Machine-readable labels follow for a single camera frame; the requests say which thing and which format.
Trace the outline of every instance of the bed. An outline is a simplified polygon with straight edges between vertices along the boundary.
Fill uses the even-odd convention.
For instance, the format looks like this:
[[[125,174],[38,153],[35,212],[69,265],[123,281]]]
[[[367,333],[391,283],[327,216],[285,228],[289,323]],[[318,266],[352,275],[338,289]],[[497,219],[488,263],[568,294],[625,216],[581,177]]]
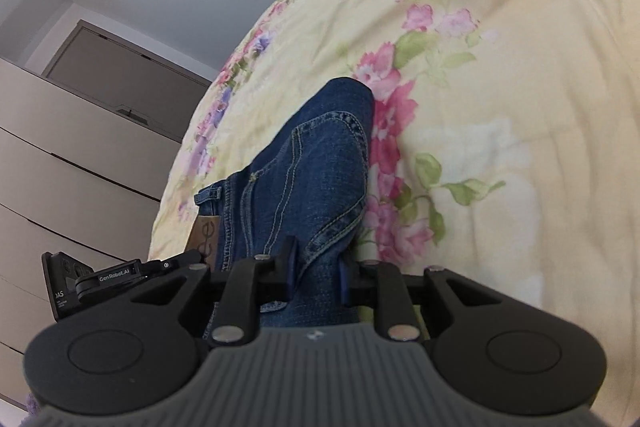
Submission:
[[[275,0],[193,115],[150,259],[336,76],[376,98],[358,255],[576,322],[607,353],[594,411],[638,418],[638,0]]]

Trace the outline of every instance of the floral bedsheet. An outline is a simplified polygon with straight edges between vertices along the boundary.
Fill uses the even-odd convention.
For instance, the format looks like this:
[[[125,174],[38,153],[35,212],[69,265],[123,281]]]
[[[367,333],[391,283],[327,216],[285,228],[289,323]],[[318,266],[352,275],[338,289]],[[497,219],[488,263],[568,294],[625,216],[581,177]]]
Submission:
[[[193,115],[150,258],[329,79],[372,89],[359,255],[442,264],[591,331],[640,416],[638,0],[276,0]]]

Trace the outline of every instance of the black electronic device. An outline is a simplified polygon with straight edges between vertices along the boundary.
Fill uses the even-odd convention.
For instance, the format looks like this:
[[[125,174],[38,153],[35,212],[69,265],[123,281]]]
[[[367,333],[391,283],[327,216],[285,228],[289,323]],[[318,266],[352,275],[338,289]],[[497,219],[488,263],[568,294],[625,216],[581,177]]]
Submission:
[[[341,300],[373,308],[373,326],[260,328],[260,305],[294,294],[297,249],[287,238],[225,272],[188,251],[78,278],[78,304],[25,353],[44,405],[32,425],[604,425],[589,333],[441,267],[407,276],[347,252]]]

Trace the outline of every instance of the silver screw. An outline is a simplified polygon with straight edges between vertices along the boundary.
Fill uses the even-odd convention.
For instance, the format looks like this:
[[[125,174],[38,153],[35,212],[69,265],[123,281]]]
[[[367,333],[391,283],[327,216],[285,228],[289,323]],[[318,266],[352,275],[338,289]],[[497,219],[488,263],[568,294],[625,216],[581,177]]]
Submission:
[[[387,331],[390,338],[398,342],[414,341],[420,336],[420,330],[409,324],[396,324]]]
[[[223,344],[237,342],[244,337],[244,331],[238,326],[219,326],[211,332],[212,338]]]

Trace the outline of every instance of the jeans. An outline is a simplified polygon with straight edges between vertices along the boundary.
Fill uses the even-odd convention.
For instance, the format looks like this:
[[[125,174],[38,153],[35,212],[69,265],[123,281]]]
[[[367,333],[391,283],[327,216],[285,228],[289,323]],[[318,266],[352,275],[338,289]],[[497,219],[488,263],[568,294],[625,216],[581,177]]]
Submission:
[[[263,305],[262,326],[357,322],[340,304],[338,258],[364,215],[373,104],[364,84],[334,78],[249,166],[196,194],[201,216],[221,216],[216,270],[298,239],[294,296]]]

